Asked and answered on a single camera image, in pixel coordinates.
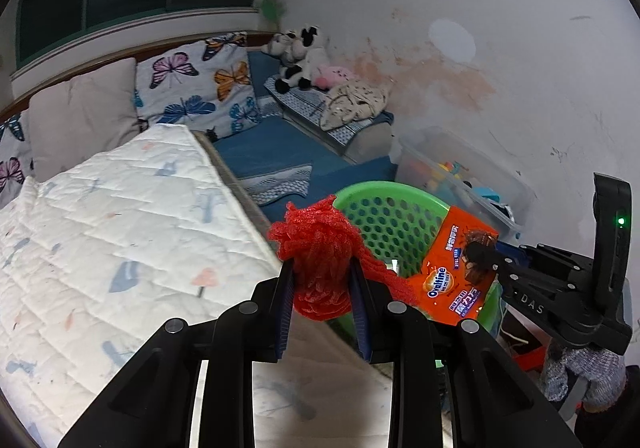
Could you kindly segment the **right hand grey glove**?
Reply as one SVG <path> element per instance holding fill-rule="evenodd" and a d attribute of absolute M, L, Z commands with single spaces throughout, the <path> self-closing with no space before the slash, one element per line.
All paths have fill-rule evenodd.
<path fill-rule="evenodd" d="M 623 356 L 610 350 L 572 350 L 551 341 L 541 372 L 541 389 L 550 402 L 560 402 L 568 392 L 568 374 L 588 382 L 582 403 L 589 411 L 611 408 L 622 396 L 626 386 L 626 366 Z"/>

